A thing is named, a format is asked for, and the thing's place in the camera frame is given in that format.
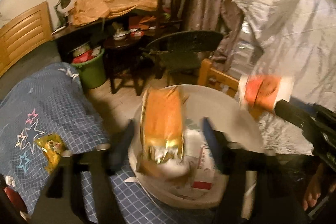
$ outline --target pink star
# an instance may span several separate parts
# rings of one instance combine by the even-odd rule
[[[35,113],[35,109],[33,110],[32,113],[28,113],[28,119],[26,120],[26,123],[32,124],[33,120],[37,117],[38,113]]]

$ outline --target desk lamp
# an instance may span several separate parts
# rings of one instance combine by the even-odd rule
[[[71,0],[58,0],[57,4],[54,7],[56,15],[59,19],[58,28],[65,27],[68,25],[68,18],[65,16],[64,13],[58,10],[58,6],[61,5],[61,8],[64,9],[70,4],[70,2]]]

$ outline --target foot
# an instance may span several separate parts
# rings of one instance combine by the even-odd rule
[[[306,192],[304,194],[302,201],[303,209],[307,210],[308,207],[314,207],[320,196],[321,196],[320,176],[315,174],[311,178],[311,181],[309,182]]]

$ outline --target wooden table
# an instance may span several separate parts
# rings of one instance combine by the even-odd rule
[[[62,61],[71,63],[73,59],[71,52],[80,45],[90,41],[92,44],[91,47],[94,47],[100,40],[99,37],[102,39],[109,37],[111,33],[109,33],[108,27],[114,21],[121,23],[124,29],[127,30],[129,16],[130,14],[125,14],[117,18],[105,19],[104,22],[102,19],[99,19],[83,26],[69,25],[53,34],[52,38],[57,43]]]

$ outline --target green bucket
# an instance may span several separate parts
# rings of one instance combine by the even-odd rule
[[[83,63],[72,63],[79,73],[84,89],[95,89],[105,83],[103,54],[104,49],[102,48],[100,54],[95,58]]]

